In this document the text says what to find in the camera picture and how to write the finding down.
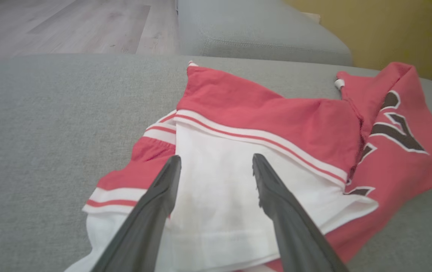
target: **clothing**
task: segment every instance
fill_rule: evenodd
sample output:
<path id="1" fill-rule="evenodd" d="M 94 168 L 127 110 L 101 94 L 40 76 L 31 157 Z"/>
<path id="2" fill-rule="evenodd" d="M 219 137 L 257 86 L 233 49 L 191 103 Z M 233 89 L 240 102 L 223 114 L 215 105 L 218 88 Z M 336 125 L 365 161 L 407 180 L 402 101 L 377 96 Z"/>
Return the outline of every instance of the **clothing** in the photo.
<path id="1" fill-rule="evenodd" d="M 349 260 L 406 200 L 432 188 L 432 115 L 409 65 L 338 78 L 342 100 L 285 99 L 190 63 L 176 111 L 150 126 L 127 167 L 90 196 L 83 210 L 93 251 L 68 271 L 94 265 L 174 154 L 181 178 L 158 271 L 282 271 L 273 223 L 258 206 L 254 153 Z"/>

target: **red and white jersey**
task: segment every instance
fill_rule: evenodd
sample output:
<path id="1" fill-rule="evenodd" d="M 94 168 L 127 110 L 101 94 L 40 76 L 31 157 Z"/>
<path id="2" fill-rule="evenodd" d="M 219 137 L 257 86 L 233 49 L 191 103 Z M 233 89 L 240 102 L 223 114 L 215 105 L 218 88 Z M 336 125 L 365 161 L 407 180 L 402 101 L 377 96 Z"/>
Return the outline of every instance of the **red and white jersey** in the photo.
<path id="1" fill-rule="evenodd" d="M 177 109 L 150 126 L 123 170 L 83 210 L 89 271 L 166 160 L 181 156 L 178 196 L 157 271 L 283 271 L 259 208 L 252 155 L 263 154 L 344 261 L 406 201 L 432 188 L 432 115 L 414 67 L 375 78 L 340 72 L 342 100 L 286 99 L 190 63 Z"/>

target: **couch cushion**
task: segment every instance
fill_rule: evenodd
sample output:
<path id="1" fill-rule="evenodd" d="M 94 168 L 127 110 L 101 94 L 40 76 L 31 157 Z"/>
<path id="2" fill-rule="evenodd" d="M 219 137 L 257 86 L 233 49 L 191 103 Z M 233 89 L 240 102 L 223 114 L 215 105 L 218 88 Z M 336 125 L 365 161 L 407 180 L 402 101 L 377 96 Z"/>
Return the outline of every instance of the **couch cushion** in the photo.
<path id="1" fill-rule="evenodd" d="M 145 128 L 173 110 L 190 59 L 285 97 L 340 97 L 353 67 L 219 57 L 41 55 L 0 62 L 0 272 L 61 271 L 87 255 L 81 208 L 123 168 Z M 432 112 L 432 81 L 422 80 Z M 432 271 L 432 190 L 413 199 L 350 262 L 352 271 Z"/>
<path id="2" fill-rule="evenodd" d="M 181 52 L 352 65 L 335 35 L 282 0 L 180 0 Z"/>

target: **gray fabric surface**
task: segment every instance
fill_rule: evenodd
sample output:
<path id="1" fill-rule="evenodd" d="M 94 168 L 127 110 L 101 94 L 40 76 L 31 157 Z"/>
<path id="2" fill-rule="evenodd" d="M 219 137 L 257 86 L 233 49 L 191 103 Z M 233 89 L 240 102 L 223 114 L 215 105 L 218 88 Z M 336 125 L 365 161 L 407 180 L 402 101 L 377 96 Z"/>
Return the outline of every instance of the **gray fabric surface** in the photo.
<path id="1" fill-rule="evenodd" d="M 186 66 L 221 69 L 285 97 L 340 97 L 352 67 L 218 57 L 41 55 L 0 62 L 0 272 L 66 269 L 90 245 L 81 208 L 128 163 L 145 128 L 173 110 Z M 423 80 L 432 111 L 432 81 Z M 432 271 L 432 190 L 407 203 L 350 262 L 352 271 Z"/>
<path id="2" fill-rule="evenodd" d="M 180 0 L 181 52 L 352 65 L 335 35 L 282 0 Z"/>

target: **gray wood flooring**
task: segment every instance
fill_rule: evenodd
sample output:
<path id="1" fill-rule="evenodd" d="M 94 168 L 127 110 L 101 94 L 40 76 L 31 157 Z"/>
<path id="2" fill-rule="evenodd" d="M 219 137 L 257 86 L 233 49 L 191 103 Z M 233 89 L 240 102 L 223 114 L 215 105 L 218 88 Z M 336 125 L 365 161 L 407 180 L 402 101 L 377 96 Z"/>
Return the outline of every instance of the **gray wood flooring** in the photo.
<path id="1" fill-rule="evenodd" d="M 0 59 L 43 53 L 178 54 L 174 0 L 0 0 Z"/>

